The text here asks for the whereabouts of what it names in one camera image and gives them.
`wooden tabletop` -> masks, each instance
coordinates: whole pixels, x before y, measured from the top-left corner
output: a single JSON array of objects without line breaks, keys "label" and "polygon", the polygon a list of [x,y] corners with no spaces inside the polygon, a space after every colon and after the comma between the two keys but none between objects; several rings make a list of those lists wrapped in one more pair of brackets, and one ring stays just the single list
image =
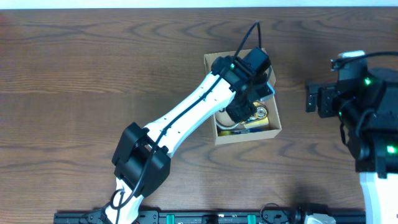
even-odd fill
[{"label": "wooden tabletop", "polygon": [[[108,202],[123,129],[171,110],[203,80],[203,55],[235,50],[257,19],[282,131],[215,147],[206,121],[144,205],[364,208],[338,120],[305,112],[304,81],[335,82],[340,52],[397,50],[397,8],[0,11],[0,223],[51,223]],[[396,58],[371,62],[398,68]]]}]

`green led indicator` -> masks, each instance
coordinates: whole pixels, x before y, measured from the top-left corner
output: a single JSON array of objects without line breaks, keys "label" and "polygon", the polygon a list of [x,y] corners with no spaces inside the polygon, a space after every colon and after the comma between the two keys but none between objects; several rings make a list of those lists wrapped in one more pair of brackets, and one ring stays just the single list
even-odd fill
[{"label": "green led indicator", "polygon": [[370,85],[372,80],[370,78],[365,78],[365,85]]},{"label": "green led indicator", "polygon": [[394,146],[387,146],[387,152],[390,154],[395,154],[398,150]]}]

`open box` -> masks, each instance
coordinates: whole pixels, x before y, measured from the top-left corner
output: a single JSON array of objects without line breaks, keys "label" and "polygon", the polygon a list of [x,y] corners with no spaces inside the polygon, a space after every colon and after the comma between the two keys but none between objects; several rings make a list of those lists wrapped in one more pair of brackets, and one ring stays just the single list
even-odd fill
[{"label": "open box", "polygon": [[[243,58],[246,56],[250,50],[241,50],[239,53],[239,57]],[[205,54],[205,71],[206,74],[211,71],[211,65],[218,57],[225,57],[228,55],[234,55],[235,52],[222,52],[222,53],[214,53],[214,54]],[[271,72],[271,76],[269,78],[269,83],[273,87],[275,85],[276,78],[274,70]],[[218,127],[216,125],[216,117],[213,115],[211,117],[211,128],[213,130],[213,135],[215,139],[215,144],[227,144],[234,142],[243,142],[243,141],[252,141],[252,140],[260,140],[260,139],[270,139],[274,138],[281,130],[282,126],[280,125],[280,119],[278,114],[278,109],[276,107],[275,97],[273,96],[271,99],[260,102],[268,109],[268,120],[269,125],[267,129],[264,131],[256,132],[256,133],[246,133],[246,134],[235,134],[229,136],[218,136]]]}]

